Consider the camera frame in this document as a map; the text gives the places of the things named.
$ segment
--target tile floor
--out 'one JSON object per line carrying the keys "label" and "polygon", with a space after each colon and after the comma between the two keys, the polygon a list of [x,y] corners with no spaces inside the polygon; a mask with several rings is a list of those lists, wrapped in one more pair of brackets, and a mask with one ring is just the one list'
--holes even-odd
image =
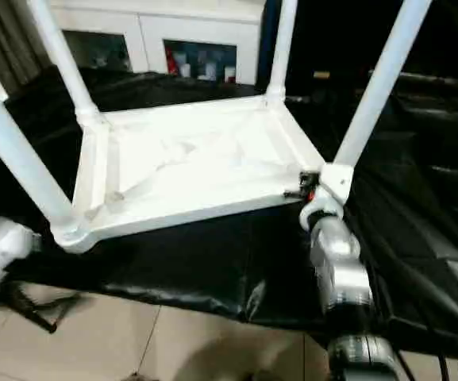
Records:
{"label": "tile floor", "polygon": [[[37,285],[28,291],[37,300],[64,293]],[[134,371],[160,381],[232,381],[256,369],[284,381],[325,380],[325,352],[301,333],[88,297],[54,335],[0,311],[0,381],[118,381]],[[440,379],[436,358],[405,356],[418,380]],[[458,381],[458,360],[448,365]]]}

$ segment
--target curtain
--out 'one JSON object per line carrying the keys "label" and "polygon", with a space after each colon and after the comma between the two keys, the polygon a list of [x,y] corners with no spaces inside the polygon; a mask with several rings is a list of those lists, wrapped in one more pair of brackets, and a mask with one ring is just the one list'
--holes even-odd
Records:
{"label": "curtain", "polygon": [[41,73],[40,59],[13,2],[0,0],[0,82],[8,94]]}

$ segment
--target white metal pipe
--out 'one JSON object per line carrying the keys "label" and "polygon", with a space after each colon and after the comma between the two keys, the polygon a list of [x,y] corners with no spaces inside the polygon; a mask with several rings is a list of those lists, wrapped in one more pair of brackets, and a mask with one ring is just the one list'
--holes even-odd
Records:
{"label": "white metal pipe", "polygon": [[432,0],[404,0],[334,163],[355,167],[393,90]]}
{"label": "white metal pipe", "polygon": [[69,246],[87,237],[82,219],[1,103],[0,158],[48,219],[58,243]]}
{"label": "white metal pipe", "polygon": [[275,56],[271,69],[271,79],[267,87],[268,96],[278,96],[282,100],[285,99],[285,78],[287,77],[297,8],[298,0],[282,0],[278,34],[276,36]]}
{"label": "white metal pipe", "polygon": [[64,84],[74,102],[77,117],[97,117],[98,108],[91,100],[63,32],[56,24],[47,0],[27,0],[27,2],[47,53],[60,69],[61,77],[63,77]]}

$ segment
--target black cable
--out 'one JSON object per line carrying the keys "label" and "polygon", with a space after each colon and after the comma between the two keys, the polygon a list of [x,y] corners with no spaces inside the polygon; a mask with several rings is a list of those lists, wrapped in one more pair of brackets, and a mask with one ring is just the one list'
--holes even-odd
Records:
{"label": "black cable", "polygon": [[414,374],[410,370],[409,364],[406,363],[405,358],[403,357],[402,353],[397,349],[394,345],[393,351],[396,357],[398,357],[398,361],[400,362],[400,365],[402,365],[403,371],[405,371],[406,377],[409,379],[409,381],[416,381],[416,378],[414,377]]}
{"label": "black cable", "polygon": [[441,346],[440,336],[437,333],[437,331],[435,331],[435,329],[433,328],[428,316],[426,315],[426,312],[420,306],[418,306],[417,303],[414,301],[412,301],[412,306],[414,306],[414,309],[418,312],[419,316],[425,323],[428,333],[437,342],[437,348],[438,348],[437,357],[438,357],[438,363],[441,368],[441,379],[442,381],[449,381],[448,364],[447,364],[447,361],[445,360],[445,355],[441,349],[442,346]]}

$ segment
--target black tarp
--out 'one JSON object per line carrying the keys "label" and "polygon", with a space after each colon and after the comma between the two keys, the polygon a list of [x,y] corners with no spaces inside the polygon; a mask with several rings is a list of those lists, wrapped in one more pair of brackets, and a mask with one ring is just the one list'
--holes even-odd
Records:
{"label": "black tarp", "polygon": [[[83,76],[102,110],[254,94],[251,87],[166,75],[85,70]],[[311,104],[288,106],[330,160],[361,90],[334,81],[315,89]],[[71,197],[81,132],[56,70],[6,106]],[[322,342],[326,325],[300,208],[134,234],[76,256],[53,244],[46,221],[0,162],[0,215],[45,238],[43,252],[9,267],[15,279],[300,329]],[[397,86],[356,168],[346,220],[371,274],[378,333],[400,348],[458,356],[458,90]]]}

